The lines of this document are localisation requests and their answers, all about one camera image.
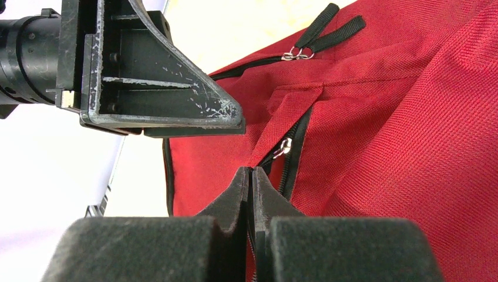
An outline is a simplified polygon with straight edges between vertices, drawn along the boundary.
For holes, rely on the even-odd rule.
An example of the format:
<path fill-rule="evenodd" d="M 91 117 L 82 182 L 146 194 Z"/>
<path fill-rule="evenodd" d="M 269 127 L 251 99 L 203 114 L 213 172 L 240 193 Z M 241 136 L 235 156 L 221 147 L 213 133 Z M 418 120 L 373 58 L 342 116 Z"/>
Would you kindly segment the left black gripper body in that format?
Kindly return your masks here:
<path fill-rule="evenodd" d="M 1 20 L 1 118 L 21 104 L 55 104 L 61 18 L 40 15 Z"/>

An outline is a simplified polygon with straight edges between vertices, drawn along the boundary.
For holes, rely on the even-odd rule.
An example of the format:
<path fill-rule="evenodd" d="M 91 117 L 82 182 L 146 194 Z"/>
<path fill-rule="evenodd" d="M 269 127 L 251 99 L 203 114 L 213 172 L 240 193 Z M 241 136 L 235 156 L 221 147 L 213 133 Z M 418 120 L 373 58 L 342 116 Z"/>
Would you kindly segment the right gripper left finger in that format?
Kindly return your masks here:
<path fill-rule="evenodd" d="M 192 217 L 92 217 L 63 234 L 43 281 L 244 281 L 249 169 Z"/>

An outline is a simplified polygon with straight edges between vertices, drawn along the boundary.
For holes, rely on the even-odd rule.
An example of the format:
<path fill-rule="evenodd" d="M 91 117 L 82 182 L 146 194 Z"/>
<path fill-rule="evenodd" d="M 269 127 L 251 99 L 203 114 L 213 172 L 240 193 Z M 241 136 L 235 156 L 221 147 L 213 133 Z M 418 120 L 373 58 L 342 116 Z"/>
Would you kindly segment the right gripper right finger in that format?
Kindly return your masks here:
<path fill-rule="evenodd" d="M 381 217 L 308 217 L 251 171 L 258 281 L 443 281 L 423 231 Z"/>

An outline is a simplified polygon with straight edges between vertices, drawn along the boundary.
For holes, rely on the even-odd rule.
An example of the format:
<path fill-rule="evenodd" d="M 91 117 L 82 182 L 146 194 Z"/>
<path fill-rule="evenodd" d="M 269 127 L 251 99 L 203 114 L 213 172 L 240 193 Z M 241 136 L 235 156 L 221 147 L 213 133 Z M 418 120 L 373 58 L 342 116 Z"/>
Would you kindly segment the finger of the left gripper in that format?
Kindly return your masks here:
<path fill-rule="evenodd" d="M 245 132 L 239 103 L 174 45 L 160 11 L 97 1 L 85 38 L 82 124 L 155 138 Z"/>
<path fill-rule="evenodd" d="M 91 47 L 97 33 L 102 1 L 62 1 L 55 105 L 76 113 L 87 113 Z"/>

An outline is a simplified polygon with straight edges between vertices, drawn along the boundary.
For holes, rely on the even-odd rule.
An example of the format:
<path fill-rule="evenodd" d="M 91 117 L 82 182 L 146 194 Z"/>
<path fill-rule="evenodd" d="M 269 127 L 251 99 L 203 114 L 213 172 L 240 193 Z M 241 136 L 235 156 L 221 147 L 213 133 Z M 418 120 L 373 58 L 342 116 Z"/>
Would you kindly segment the red backpack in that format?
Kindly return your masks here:
<path fill-rule="evenodd" d="M 496 1 L 331 4 L 212 78 L 246 132 L 164 141 L 169 215 L 262 166 L 308 216 L 408 218 L 446 281 L 497 280 Z"/>

